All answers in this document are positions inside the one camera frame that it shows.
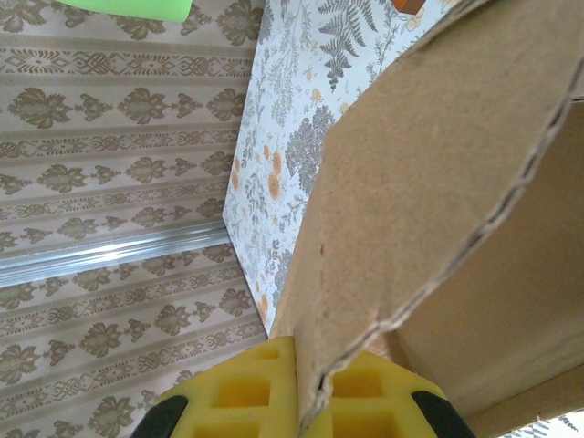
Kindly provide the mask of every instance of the floral wallpaper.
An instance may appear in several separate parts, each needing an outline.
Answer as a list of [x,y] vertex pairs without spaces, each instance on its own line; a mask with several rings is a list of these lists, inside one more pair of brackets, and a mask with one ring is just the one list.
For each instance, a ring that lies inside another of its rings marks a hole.
[[0,339],[0,436],[115,438],[266,333],[218,245],[4,287]]
[[267,0],[224,206],[271,329],[327,129],[456,0]]
[[221,220],[263,14],[0,2],[0,259]]
[[584,412],[569,412],[551,420],[541,420],[514,430],[499,438],[576,438],[584,431]]

